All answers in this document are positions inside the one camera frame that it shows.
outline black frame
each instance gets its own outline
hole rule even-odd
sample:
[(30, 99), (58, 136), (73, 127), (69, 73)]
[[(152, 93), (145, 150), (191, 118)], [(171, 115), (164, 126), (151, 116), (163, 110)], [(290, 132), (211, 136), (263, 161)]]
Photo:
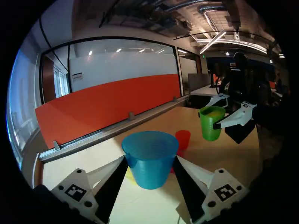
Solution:
[(181, 77), (180, 77), (180, 72), (179, 72), (179, 64), (178, 64), (178, 58), (176, 55), (176, 49), (175, 46), (170, 45), (170, 44), (166, 44), (163, 42), (159, 42), (159, 41), (154, 41), (154, 40), (148, 40), (148, 39), (143, 39), (143, 38), (137, 38), (137, 37), (122, 37), (122, 36), (101, 36), (101, 37), (88, 37), (88, 38), (83, 38), (83, 39), (77, 39), (77, 40), (73, 40), (73, 41), (69, 41), (69, 42), (65, 42), (62, 43), (60, 45), (57, 45), (55, 47), (49, 48), (48, 50), (44, 51), (41, 53), (40, 56), (40, 66), (39, 66), (39, 89), (40, 89), (40, 98), (41, 98), (41, 104), (44, 104), (44, 95), (43, 95), (43, 63), (42, 63), (42, 58), (44, 55), (58, 49), (61, 47), (68, 47), (68, 58), (67, 58), (67, 80), (68, 80), (68, 85), (69, 85), (69, 90), (70, 93), (72, 93), (72, 85), (71, 85), (71, 77), (70, 77), (70, 46), (72, 44), (78, 44), (78, 43), (82, 43), (82, 42), (88, 42), (88, 41), (95, 41), (95, 40), (108, 40), (108, 39), (113, 39), (113, 40), (137, 40), (137, 41), (144, 41), (144, 42), (149, 42), (149, 43), (155, 43), (155, 44), (161, 44), (161, 45), (165, 45), (168, 47), (171, 47), (173, 50), (173, 54), (175, 56), (175, 60), (176, 60), (176, 68), (178, 71), (178, 77), (179, 77), (179, 88), (180, 88), (180, 93), (181, 93), (181, 97), (184, 96), (184, 93), (182, 93), (182, 87), (181, 87)]

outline cup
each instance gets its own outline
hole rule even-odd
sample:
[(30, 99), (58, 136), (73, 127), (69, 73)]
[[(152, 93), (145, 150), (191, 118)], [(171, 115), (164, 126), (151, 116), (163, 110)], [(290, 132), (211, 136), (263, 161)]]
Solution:
[(151, 190), (166, 182), (179, 143), (170, 134), (143, 131), (127, 136), (121, 147), (136, 183)]
[(199, 110), (203, 138), (215, 141), (219, 138), (221, 128), (213, 129), (213, 124), (224, 118), (225, 109), (218, 106), (207, 106)]
[(191, 133), (187, 130), (179, 130), (175, 133), (175, 137), (179, 142), (179, 150), (186, 150), (189, 145)]

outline white desk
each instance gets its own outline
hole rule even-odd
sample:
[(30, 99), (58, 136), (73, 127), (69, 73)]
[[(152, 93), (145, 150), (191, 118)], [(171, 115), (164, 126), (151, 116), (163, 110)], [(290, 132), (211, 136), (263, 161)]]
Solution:
[[(218, 140), (206, 141), (202, 138), (198, 110), (176, 107), (114, 138), (46, 163), (43, 184), (51, 190), (76, 168), (89, 172), (122, 156), (121, 142), (131, 133), (163, 131), (175, 135), (179, 130), (191, 132), (185, 159), (210, 171), (225, 168), (245, 186), (258, 175), (261, 162), (256, 128), (240, 144), (224, 131)], [(110, 224), (177, 224), (188, 223), (189, 213), (174, 174), (169, 175), (163, 187), (155, 190), (142, 189), (125, 177), (110, 219)]]
[(190, 94), (191, 95), (202, 95), (202, 94), (207, 94), (207, 95), (217, 95), (217, 91), (215, 88), (210, 88), (211, 85), (207, 85), (205, 87), (202, 87), (200, 89), (192, 91)]

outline ceiling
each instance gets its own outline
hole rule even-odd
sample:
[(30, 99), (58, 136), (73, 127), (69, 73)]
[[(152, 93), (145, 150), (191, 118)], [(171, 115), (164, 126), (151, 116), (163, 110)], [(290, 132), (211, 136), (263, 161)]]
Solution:
[[(173, 38), (196, 34), (185, 38), (200, 50), (206, 43), (197, 43), (197, 39), (213, 38), (224, 29), (227, 33), (222, 39), (270, 48), (268, 56), (279, 60), (281, 49), (273, 44), (272, 32), (244, 0), (120, 0), (110, 10), (112, 5), (110, 1), (75, 0), (73, 30), (80, 29), (86, 21), (99, 25), (103, 15), (108, 15), (104, 24), (138, 27)], [(217, 47), (261, 53), (228, 43), (215, 44), (209, 50)]]

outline red cup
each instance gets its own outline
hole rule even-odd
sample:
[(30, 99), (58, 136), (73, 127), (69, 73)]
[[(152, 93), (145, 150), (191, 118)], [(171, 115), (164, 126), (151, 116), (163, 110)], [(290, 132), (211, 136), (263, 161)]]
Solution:
[(191, 133), (187, 130), (180, 130), (175, 133), (175, 137), (179, 142), (179, 150), (186, 150), (189, 145)]

